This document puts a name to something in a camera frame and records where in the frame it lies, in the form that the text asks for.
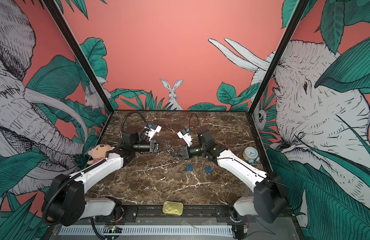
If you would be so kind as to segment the blue padlock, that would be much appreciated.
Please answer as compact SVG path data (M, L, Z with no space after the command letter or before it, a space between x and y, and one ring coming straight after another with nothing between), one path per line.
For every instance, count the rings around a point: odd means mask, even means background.
M193 165L191 164L191 162L188 162L186 164L186 171L187 172L193 172Z
M212 168L211 168L210 166L206 166L206 167L204 168L204 171L205 171L205 173L206 173L207 175L210 175L210 174L212 173Z

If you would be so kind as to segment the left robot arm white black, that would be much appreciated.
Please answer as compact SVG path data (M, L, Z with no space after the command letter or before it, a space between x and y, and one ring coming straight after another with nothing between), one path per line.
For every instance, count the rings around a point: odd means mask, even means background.
M114 200L87 199L85 194L102 179L129 164L136 153L157 154L170 148L170 144L157 139L141 141L127 137L106 151L105 156L90 167L74 174L58 175L44 198L43 223L67 227L81 219L116 214L117 204Z

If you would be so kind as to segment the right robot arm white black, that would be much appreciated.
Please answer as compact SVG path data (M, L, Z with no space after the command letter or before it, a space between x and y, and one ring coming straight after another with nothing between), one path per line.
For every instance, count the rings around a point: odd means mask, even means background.
M228 147L217 144L207 128L199 129L196 134L198 143L194 144L189 129L179 131L177 135L186 145L173 151L171 155L186 161L203 156L235 175L249 187L253 192L252 196L241 197L228 206L230 218L234 222L251 215L273 223L288 206L287 192L279 175L259 170L240 159Z

